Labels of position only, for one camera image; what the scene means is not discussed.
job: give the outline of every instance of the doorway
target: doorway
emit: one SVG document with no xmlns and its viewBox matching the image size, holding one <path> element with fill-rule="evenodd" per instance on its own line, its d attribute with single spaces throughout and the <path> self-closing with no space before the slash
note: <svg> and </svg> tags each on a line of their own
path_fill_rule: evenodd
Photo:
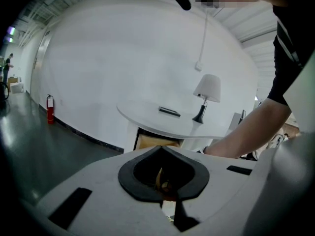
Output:
<svg viewBox="0 0 315 236">
<path fill-rule="evenodd" d="M 53 36 L 54 30 L 56 29 L 56 26 L 58 25 L 58 22 L 55 22 L 54 24 L 47 27 L 45 34 L 39 44 L 33 69 L 31 72 L 31 91 L 30 95 L 31 98 L 38 104 L 40 101 L 40 72 L 43 64 L 43 60 L 45 57 L 45 53 L 47 50 L 47 47 L 49 45 L 49 42 Z"/>
</svg>

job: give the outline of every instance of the white wall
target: white wall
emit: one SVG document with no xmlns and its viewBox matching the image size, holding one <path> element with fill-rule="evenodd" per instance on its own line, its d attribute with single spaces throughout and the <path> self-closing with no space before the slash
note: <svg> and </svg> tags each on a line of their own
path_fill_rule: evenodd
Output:
<svg viewBox="0 0 315 236">
<path fill-rule="evenodd" d="M 23 48 L 20 59 L 20 76 L 22 78 L 22 82 L 24 83 L 24 91 L 27 90 L 28 92 L 30 92 L 31 90 L 32 68 L 38 46 L 44 33 L 45 30 L 43 29 L 42 31 L 34 35 L 32 39 L 28 42 L 28 44 Z"/>
<path fill-rule="evenodd" d="M 141 99 L 198 113 L 193 91 L 204 74 L 221 78 L 221 103 L 206 115 L 228 128 L 234 112 L 253 109 L 257 69 L 235 39 L 210 19 L 199 58 L 204 17 L 156 0 L 87 0 L 66 11 L 43 61 L 40 104 L 96 139 L 124 146 L 127 120 L 119 101 Z"/>
<path fill-rule="evenodd" d="M 21 55 L 22 48 L 20 48 L 17 44 L 8 43 L 7 48 L 5 50 L 5 58 L 7 59 L 11 53 L 13 53 L 13 58 L 11 59 L 11 64 L 14 67 L 9 69 L 8 77 L 20 77 L 21 76 Z"/>
</svg>

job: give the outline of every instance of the distant person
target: distant person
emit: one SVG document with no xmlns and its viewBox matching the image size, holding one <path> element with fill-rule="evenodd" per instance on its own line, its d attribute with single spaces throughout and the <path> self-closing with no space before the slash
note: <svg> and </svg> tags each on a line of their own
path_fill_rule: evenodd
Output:
<svg viewBox="0 0 315 236">
<path fill-rule="evenodd" d="M 287 141 L 289 139 L 290 139 L 290 136 L 287 133 L 285 133 L 283 141 L 285 142 L 285 141 Z"/>
<path fill-rule="evenodd" d="M 6 83 L 8 80 L 8 73 L 9 73 L 9 69 L 10 67 L 14 67 L 13 65 L 11 65 L 11 59 L 13 58 L 13 53 L 10 54 L 10 56 L 6 59 L 5 61 L 5 66 L 3 69 L 3 83 Z"/>
</svg>

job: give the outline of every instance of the concrete floor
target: concrete floor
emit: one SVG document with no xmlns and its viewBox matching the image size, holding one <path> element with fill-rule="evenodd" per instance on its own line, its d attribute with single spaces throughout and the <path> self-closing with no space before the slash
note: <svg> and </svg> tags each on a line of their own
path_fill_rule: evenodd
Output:
<svg viewBox="0 0 315 236">
<path fill-rule="evenodd" d="M 48 125 L 26 93 L 10 95 L 0 113 L 0 135 L 19 195 L 32 205 L 83 167 L 120 154 L 58 123 Z"/>
</svg>

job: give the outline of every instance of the short sleeve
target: short sleeve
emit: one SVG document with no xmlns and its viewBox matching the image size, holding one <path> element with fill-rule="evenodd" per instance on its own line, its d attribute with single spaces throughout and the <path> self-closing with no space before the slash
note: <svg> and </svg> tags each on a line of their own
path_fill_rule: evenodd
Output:
<svg viewBox="0 0 315 236">
<path fill-rule="evenodd" d="M 277 37 L 274 41 L 274 46 L 276 76 L 268 98 L 287 105 L 287 102 L 284 99 L 284 93 L 300 74 L 301 68 L 289 59 Z"/>
</svg>

